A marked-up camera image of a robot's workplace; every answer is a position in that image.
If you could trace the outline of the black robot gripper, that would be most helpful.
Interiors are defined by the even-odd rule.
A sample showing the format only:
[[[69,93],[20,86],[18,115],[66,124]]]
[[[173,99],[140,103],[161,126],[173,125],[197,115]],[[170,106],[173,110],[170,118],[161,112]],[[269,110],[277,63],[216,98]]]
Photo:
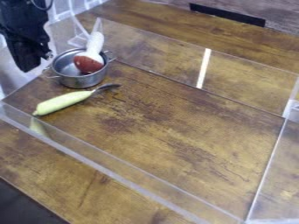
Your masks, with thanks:
[[[52,0],[0,0],[0,33],[13,62],[25,73],[52,56],[44,30],[50,8]]]

